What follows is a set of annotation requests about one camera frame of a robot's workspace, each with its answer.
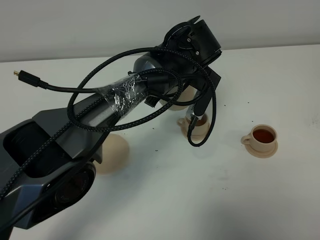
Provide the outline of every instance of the tea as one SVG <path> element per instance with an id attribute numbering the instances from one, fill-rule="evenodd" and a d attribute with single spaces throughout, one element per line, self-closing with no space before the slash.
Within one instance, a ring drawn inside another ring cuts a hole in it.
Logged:
<path id="1" fill-rule="evenodd" d="M 268 144 L 275 140 L 271 132 L 265 129 L 258 129 L 253 132 L 253 137 L 260 143 Z"/>

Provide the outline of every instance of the brown liquid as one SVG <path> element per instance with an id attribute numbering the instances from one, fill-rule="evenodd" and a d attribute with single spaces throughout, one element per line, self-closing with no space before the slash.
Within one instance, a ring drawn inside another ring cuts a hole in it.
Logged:
<path id="1" fill-rule="evenodd" d="M 208 120 L 208 117 L 205 114 L 205 115 L 203 115 L 203 117 L 200 120 L 196 121 L 195 126 L 196 127 L 202 126 L 203 124 L 205 124 L 207 122 L 207 120 Z"/>
<path id="2" fill-rule="evenodd" d="M 264 129 L 258 129 L 253 132 L 253 137 L 260 143 L 268 144 L 275 140 L 271 132 Z"/>

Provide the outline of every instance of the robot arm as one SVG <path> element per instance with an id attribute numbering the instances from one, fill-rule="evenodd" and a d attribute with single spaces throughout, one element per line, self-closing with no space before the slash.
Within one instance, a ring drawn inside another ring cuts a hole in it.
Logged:
<path id="1" fill-rule="evenodd" d="M 5 234 L 4 230 L 10 232 L 8 227 L 12 226 L 31 228 L 79 201 L 95 179 L 92 162 L 102 162 L 101 139 L 111 131 L 143 124 L 173 104 L 184 104 L 176 100 L 186 84 L 198 90 L 198 96 L 190 103 L 190 118 L 194 123 L 205 113 L 211 100 L 215 111 L 215 89 L 220 76 L 208 65 L 221 55 L 221 46 L 203 20 L 196 23 L 198 19 L 172 28 L 159 47 L 131 50 L 102 63 L 78 88 L 68 89 L 74 94 L 67 108 L 41 111 L 0 134 L 0 234 Z M 135 62 L 134 73 L 97 88 L 95 94 L 74 105 L 76 96 L 99 70 L 121 57 L 142 52 L 147 53 Z M 33 79 L 29 75 L 19 78 Z M 47 83 L 28 83 L 58 91 Z M 167 93 L 176 86 L 178 91 L 169 97 Z M 116 125 L 142 101 L 154 107 L 160 99 L 168 103 L 155 113 Z M 52 191 L 61 180 L 64 184 Z M 8 226 L 12 219 L 16 221 Z"/>

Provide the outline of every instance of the cup handle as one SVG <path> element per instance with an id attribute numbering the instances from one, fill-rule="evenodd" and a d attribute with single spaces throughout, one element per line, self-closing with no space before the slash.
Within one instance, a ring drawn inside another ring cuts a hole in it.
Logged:
<path id="1" fill-rule="evenodd" d="M 251 136 L 250 135 L 247 135 L 247 136 L 243 136 L 241 138 L 241 143 L 244 144 L 244 145 L 249 145 L 249 140 L 251 139 Z"/>
<path id="2" fill-rule="evenodd" d="M 183 125 L 185 124 L 185 119 L 179 118 L 178 121 L 176 121 L 176 124 L 178 124 L 179 127 L 183 127 Z"/>

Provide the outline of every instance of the beige saucer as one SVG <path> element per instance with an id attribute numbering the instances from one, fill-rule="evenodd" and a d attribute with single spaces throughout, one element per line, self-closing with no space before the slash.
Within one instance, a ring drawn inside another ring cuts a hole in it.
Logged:
<path id="1" fill-rule="evenodd" d="M 129 144 L 121 136 L 109 134 L 102 144 L 102 163 L 94 161 L 97 174 L 110 174 L 123 169 L 129 162 Z"/>
<path id="2" fill-rule="evenodd" d="M 252 155 L 252 156 L 255 156 L 257 158 L 260 158 L 260 159 L 267 159 L 267 158 L 270 158 L 272 157 L 278 150 L 278 142 L 275 141 L 275 144 L 274 144 L 274 148 L 270 151 L 266 151 L 266 152 L 259 152 L 259 151 L 256 151 L 254 150 L 249 144 L 248 145 L 244 145 L 245 146 L 245 149 Z"/>

